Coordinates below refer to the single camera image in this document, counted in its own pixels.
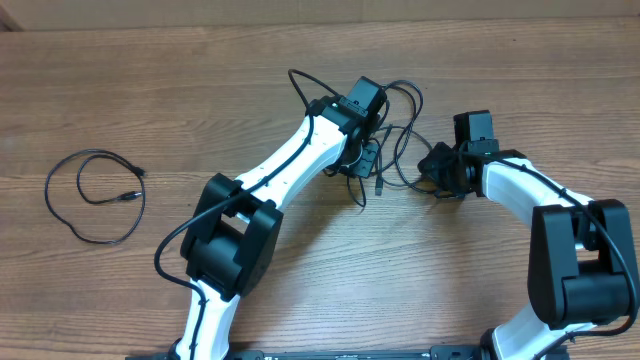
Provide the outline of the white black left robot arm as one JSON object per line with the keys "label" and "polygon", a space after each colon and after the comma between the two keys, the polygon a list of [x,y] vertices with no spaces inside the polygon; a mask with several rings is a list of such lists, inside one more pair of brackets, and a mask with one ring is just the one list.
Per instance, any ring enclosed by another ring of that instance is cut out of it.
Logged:
{"label": "white black left robot arm", "polygon": [[284,211],[318,174],[371,175],[379,152],[371,135],[387,105],[383,86],[361,77],[346,95],[306,101],[296,132],[254,169],[212,177],[180,248],[192,300],[172,359],[223,359],[239,300],[268,268]]}

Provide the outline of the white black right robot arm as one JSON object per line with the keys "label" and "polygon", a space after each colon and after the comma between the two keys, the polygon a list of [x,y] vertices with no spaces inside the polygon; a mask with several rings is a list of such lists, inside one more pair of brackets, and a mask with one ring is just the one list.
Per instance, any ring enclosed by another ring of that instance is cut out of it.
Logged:
{"label": "white black right robot arm", "polygon": [[485,197],[530,229],[529,302],[487,330],[483,359],[565,359],[565,342],[612,337],[639,315],[639,271],[629,211],[594,200],[503,150],[489,111],[457,114],[455,144],[437,143],[417,165],[438,198]]}

